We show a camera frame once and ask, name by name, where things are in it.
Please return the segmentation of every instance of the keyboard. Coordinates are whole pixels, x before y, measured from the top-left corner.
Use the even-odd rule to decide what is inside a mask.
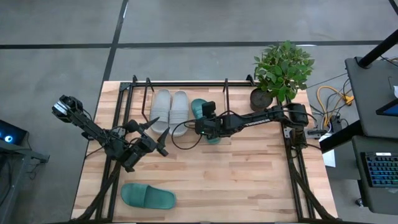
[[[371,187],[398,188],[398,153],[362,152]]]

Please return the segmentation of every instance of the wooden table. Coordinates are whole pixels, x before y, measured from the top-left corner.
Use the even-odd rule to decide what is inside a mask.
[[[102,128],[111,128],[120,82],[104,82],[95,118]],[[217,114],[225,110],[223,87],[170,87],[171,92],[184,90],[190,101],[203,98],[215,101]],[[230,108],[239,114],[251,113],[249,95],[251,87],[229,87]],[[130,119],[139,123],[144,88],[134,88]],[[148,91],[145,114],[149,117],[152,92]],[[306,91],[300,91],[293,102],[304,104],[311,113]],[[124,108],[121,110],[120,124]],[[156,137],[152,131],[148,134]],[[198,136],[189,131],[176,138],[183,146],[191,146]],[[308,143],[318,145],[316,140]],[[118,196],[114,210],[114,222],[294,222],[292,186],[279,123],[260,124],[242,130],[218,145],[202,141],[191,150],[177,149],[168,137],[167,157],[153,152],[143,157],[134,167],[135,172],[122,170]],[[99,148],[91,142],[87,153]],[[318,149],[303,150],[310,188],[330,214],[337,217],[335,203]],[[72,218],[78,217],[98,193],[105,162],[104,151],[92,154],[84,163],[76,195]],[[177,204],[171,210],[134,208],[120,197],[120,188],[126,183],[151,184],[167,189],[177,196]],[[308,217],[304,194],[300,198],[305,217]],[[103,215],[108,211],[109,197],[104,203]]]

